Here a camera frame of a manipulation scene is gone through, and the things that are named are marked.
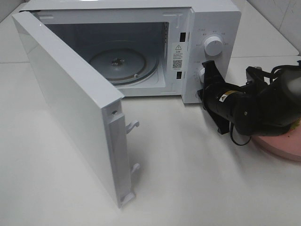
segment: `label sticker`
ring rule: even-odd
[[[187,43],[174,42],[172,44],[172,63],[171,68],[173,70],[182,70],[186,63]]]
[[[236,93],[236,92],[237,92],[237,91],[235,91],[235,90],[229,90],[229,91],[225,92],[225,93],[221,96],[220,102],[224,102],[225,99],[226,99],[229,95],[231,95],[232,93]]]

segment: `white table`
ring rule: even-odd
[[[25,4],[18,6],[0,23],[0,63],[29,62],[11,16],[17,13]]]
[[[232,2],[237,6],[237,8],[242,11],[245,7],[246,0],[232,0]]]
[[[229,81],[245,68],[270,70],[298,56],[231,60]],[[179,97],[126,98],[137,197],[119,210],[49,113],[30,64],[0,64],[1,225],[298,225],[301,165],[253,143],[219,135],[198,105]]]

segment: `white tile wall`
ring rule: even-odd
[[[291,0],[280,32],[301,52],[301,0]]]
[[[0,22],[23,2],[24,0],[0,0]]]
[[[276,57],[298,54],[296,48],[246,1],[231,57]]]
[[[290,0],[249,0],[249,2],[279,30]]]
[[[301,52],[301,0],[248,0]]]

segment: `white knob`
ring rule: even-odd
[[[205,52],[209,56],[217,56],[222,52],[222,40],[218,36],[211,36],[204,42]]]

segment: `microwave door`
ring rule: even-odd
[[[134,197],[123,95],[30,12],[13,15],[52,114],[121,207]]]

